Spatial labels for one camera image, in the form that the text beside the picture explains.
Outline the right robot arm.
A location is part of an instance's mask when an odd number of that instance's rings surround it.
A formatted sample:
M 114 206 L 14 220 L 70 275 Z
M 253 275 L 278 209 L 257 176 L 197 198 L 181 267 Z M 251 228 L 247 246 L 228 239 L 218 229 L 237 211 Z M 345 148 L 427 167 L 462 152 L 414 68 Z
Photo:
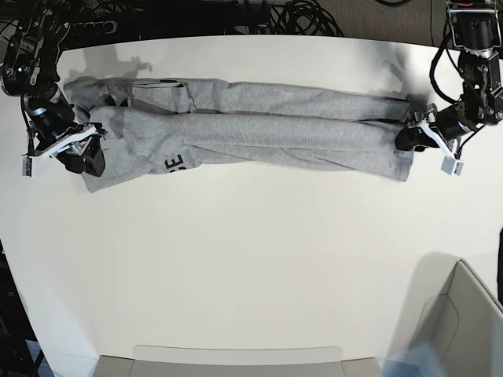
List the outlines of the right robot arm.
M 71 30 L 72 5 L 33 1 L 29 9 L 9 38 L 1 68 L 2 90 L 19 97 L 26 126 L 23 173 L 30 177 L 36 163 L 54 158 L 74 174 L 100 177 L 105 171 L 105 130 L 100 123 L 78 120 L 58 86 L 57 62 Z

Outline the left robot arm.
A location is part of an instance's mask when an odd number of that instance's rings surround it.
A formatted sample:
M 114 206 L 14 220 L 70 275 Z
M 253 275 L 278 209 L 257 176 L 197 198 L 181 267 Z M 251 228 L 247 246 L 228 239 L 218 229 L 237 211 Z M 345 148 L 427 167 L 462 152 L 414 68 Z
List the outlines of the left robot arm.
M 441 91 L 435 70 L 441 56 L 452 46 L 459 51 L 456 72 L 462 80 L 458 99 Z M 495 1 L 448 1 L 445 34 L 431 62 L 428 77 L 434 92 L 449 107 L 439 111 L 434 104 L 410 96 L 413 114 L 395 138 L 398 150 L 422 152 L 447 147 L 460 157 L 467 141 L 486 126 L 502 121 L 500 49 L 502 33 Z

